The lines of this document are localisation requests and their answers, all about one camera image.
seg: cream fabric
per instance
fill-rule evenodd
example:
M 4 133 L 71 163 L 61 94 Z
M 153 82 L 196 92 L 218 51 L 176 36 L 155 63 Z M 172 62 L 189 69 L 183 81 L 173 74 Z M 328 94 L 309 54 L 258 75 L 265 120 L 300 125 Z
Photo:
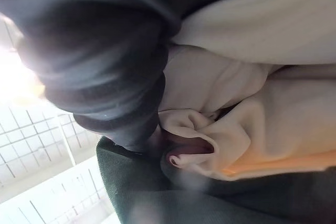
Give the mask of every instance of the cream fabric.
M 244 63 L 192 46 L 173 46 L 165 67 L 159 111 L 217 111 L 259 91 L 272 65 Z
M 188 17 L 174 38 L 245 62 L 336 63 L 335 0 L 222 0 Z
M 223 0 L 187 18 L 174 40 L 189 46 L 171 48 L 164 71 L 161 127 L 214 152 L 171 162 L 222 180 L 336 165 L 335 17 L 335 0 Z M 270 75 L 272 64 L 306 66 Z
M 296 72 L 295 68 L 285 73 Z M 299 67 L 301 77 L 280 71 L 216 122 L 191 109 L 160 112 L 161 125 L 168 132 L 200 137 L 214 147 L 211 154 L 182 154 L 170 157 L 171 161 L 222 180 L 336 165 L 336 65 L 329 66 L 332 77 L 316 77 L 324 68 L 312 66 L 314 74 L 308 76 Z

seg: bright light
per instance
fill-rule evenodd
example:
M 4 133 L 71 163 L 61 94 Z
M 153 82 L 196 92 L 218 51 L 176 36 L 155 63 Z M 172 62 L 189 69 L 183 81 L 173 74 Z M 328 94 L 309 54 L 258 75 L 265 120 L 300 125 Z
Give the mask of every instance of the bright light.
M 0 48 L 0 103 L 27 105 L 44 93 L 44 86 L 15 51 Z

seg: black fabric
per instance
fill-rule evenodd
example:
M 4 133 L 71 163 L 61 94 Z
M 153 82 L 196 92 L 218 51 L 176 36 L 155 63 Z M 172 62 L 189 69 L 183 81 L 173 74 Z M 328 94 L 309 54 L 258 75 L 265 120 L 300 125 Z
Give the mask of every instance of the black fabric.
M 336 223 L 336 171 L 224 182 L 103 137 L 100 172 L 122 224 Z
M 87 129 L 146 151 L 164 89 L 165 45 L 182 17 L 213 1 L 0 0 L 0 12 L 25 35 L 20 56 L 51 102 Z

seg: dark green fabric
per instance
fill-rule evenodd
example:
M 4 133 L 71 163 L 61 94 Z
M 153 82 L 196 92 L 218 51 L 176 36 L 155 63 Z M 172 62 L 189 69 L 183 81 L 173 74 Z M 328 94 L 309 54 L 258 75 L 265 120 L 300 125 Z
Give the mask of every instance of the dark green fabric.
M 162 173 L 159 159 L 129 152 L 105 137 L 97 146 L 97 157 L 122 224 L 294 223 L 175 185 Z
M 122 224 L 336 223 L 336 171 L 224 182 L 103 137 L 100 172 Z

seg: dark jacket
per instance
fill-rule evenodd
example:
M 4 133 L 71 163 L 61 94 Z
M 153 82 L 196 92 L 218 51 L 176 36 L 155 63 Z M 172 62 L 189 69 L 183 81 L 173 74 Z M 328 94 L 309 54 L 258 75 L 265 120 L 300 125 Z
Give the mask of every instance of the dark jacket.
M 169 38 L 216 0 L 0 0 L 26 66 L 83 127 L 144 152 L 158 124 Z

